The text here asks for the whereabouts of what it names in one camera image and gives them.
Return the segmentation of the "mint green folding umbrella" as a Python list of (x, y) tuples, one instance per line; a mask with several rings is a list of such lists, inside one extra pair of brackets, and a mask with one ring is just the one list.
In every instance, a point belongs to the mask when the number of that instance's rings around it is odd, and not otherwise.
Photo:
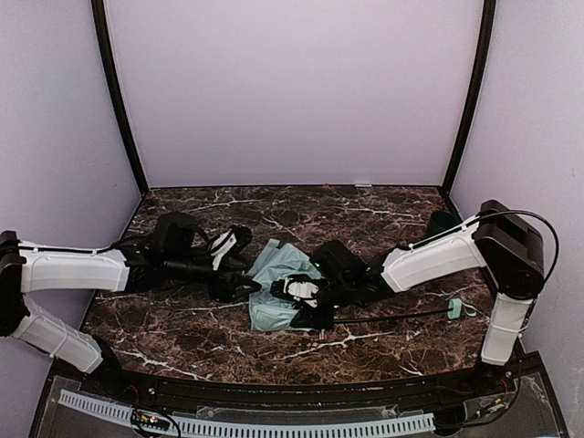
[(337, 324), (421, 318), (441, 313), (446, 313), (450, 319), (460, 317), (462, 303), (458, 298), (453, 298), (447, 307), (426, 312), (398, 316), (337, 318), (336, 311), (344, 307), (335, 307), (333, 319), (317, 319), (314, 318), (316, 308), (296, 301), (280, 299), (270, 293), (273, 282), (288, 276), (304, 274), (316, 280), (328, 280), (357, 288), (364, 300), (364, 308), (369, 303), (381, 302), (397, 295), (397, 292), (385, 283), (378, 271), (382, 261), (383, 259), (378, 257), (372, 265), (368, 265), (339, 240), (326, 242), (312, 255), (307, 255), (294, 245), (281, 245), (276, 239), (269, 240), (248, 272), (255, 282), (261, 284), (261, 290), (251, 294), (248, 300), (251, 330), (258, 332), (324, 331), (333, 329)]

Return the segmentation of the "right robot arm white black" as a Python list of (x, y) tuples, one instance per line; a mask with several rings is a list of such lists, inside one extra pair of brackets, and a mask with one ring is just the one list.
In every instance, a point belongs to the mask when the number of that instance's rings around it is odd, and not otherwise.
[(497, 286), (480, 360), (504, 366), (526, 319), (555, 268), (544, 262), (541, 233), (528, 218), (497, 200), (460, 224), (407, 246), (397, 246), (369, 263), (340, 241), (318, 247), (310, 257), (327, 286), (318, 292), (328, 307), (365, 304), (469, 269), (486, 268)]

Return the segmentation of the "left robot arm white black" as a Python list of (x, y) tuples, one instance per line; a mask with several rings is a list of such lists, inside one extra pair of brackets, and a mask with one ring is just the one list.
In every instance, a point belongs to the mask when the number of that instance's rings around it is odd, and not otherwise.
[(148, 235), (127, 237), (105, 248), (37, 245), (1, 234), (1, 335), (25, 343), (88, 375), (120, 369), (102, 340), (82, 333), (47, 313), (30, 293), (50, 289), (95, 289), (139, 293), (156, 283), (183, 279), (207, 285), (210, 299), (230, 303), (260, 290), (246, 275), (242, 251), (252, 232), (232, 226), (209, 236), (195, 217), (161, 215)]

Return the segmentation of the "dark green cup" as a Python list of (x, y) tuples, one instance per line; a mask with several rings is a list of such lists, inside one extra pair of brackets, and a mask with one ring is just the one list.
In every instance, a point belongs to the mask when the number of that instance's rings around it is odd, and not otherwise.
[(459, 219), (447, 211), (432, 212), (426, 227), (425, 236), (432, 237), (449, 230), (460, 223)]

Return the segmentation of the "small green circuit board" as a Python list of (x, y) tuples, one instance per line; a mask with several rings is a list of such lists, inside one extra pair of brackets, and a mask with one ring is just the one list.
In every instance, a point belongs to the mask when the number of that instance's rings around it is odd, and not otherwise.
[(130, 424), (138, 431), (149, 433), (166, 433), (172, 425), (158, 413), (142, 410), (133, 410), (130, 413)]

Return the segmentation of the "black front frame rail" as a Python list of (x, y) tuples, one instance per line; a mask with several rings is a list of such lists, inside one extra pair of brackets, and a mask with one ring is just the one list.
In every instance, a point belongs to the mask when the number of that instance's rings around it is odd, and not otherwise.
[(501, 394), (519, 404), (530, 396), (549, 407), (555, 400), (536, 352), (518, 355), (501, 371), (474, 366), (430, 376), (388, 381), (317, 385), (256, 385), (177, 379), (125, 371), (130, 384), (117, 402), (160, 412), (196, 412), (203, 407), (317, 411), (395, 405), (405, 411), (448, 410), (473, 399)]

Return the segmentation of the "left black corner post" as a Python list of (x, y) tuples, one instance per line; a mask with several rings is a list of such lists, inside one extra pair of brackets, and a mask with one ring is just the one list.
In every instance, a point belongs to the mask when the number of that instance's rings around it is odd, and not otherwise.
[(150, 191), (150, 187), (147, 183), (136, 142), (131, 132), (130, 119), (122, 96), (120, 80), (116, 69), (116, 61), (114, 59), (114, 51), (111, 44), (106, 3), (103, 0), (91, 0), (90, 5), (95, 33), (98, 40), (101, 64), (109, 91), (109, 99), (134, 182), (137, 185), (141, 197), (143, 197)]

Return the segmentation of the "black corner post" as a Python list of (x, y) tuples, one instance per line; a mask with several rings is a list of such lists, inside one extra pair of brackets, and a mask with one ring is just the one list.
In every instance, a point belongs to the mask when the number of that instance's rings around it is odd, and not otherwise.
[(496, 4), (496, 0), (484, 0), (483, 2), (481, 22), (478, 31), (469, 86), (466, 92), (463, 112), (455, 136), (453, 150), (441, 185), (441, 190), (447, 197), (452, 193), (475, 117), (475, 111), (483, 84), (491, 38), (493, 35)]
[(141, 197), (143, 197), (150, 191), (150, 187), (147, 183), (136, 142), (131, 132), (130, 119), (122, 96), (120, 80), (116, 69), (116, 61), (114, 59), (114, 51), (111, 44), (106, 3), (103, 0), (91, 0), (90, 5), (95, 33), (98, 40), (101, 64), (109, 91), (109, 99), (134, 182), (137, 185)]

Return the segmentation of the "right black corner post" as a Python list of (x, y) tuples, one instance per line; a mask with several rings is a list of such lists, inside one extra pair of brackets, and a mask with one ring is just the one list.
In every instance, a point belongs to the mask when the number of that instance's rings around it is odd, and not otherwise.
[(478, 31), (469, 86), (466, 92), (463, 112), (455, 136), (453, 150), (441, 185), (441, 190), (447, 197), (452, 193), (475, 117), (475, 111), (483, 84), (491, 38), (493, 35), (496, 4), (496, 0), (484, 0), (483, 2), (481, 22)]

